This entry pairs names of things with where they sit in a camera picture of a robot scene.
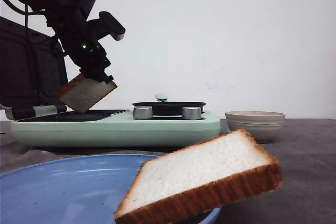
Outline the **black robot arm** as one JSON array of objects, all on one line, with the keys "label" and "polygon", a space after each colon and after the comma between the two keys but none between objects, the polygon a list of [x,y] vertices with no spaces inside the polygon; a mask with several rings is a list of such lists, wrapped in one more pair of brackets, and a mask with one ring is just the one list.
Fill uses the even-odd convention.
[{"label": "black robot arm", "polygon": [[99,40],[107,35],[121,40],[125,28],[106,11],[101,11],[99,18],[88,20],[96,0],[19,1],[29,6],[31,11],[23,11],[9,0],[4,0],[12,10],[22,15],[43,15],[47,26],[54,30],[55,38],[60,40],[64,54],[79,66],[85,78],[105,83],[113,80],[104,71],[111,63]]}]

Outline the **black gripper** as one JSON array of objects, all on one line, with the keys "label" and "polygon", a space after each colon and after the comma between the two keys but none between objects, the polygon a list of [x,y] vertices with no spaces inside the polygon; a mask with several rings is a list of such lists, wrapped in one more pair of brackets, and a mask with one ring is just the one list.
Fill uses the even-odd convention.
[{"label": "black gripper", "polygon": [[46,10],[47,26],[54,30],[64,51],[80,67],[80,73],[87,79],[109,83],[114,78],[105,73],[105,68],[111,62],[99,40],[89,38],[87,17],[79,6]]}]

